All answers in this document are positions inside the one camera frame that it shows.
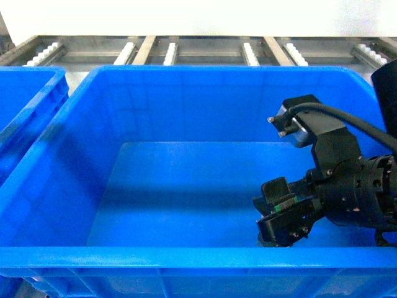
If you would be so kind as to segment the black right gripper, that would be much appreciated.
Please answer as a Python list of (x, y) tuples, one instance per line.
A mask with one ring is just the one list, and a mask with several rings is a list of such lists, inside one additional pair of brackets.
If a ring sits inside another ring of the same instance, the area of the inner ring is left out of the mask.
[(263, 247), (290, 247), (308, 238), (326, 217), (340, 226), (396, 228), (396, 162), (393, 155), (339, 158), (331, 163), (314, 157), (306, 180), (270, 180), (255, 197), (257, 241)]

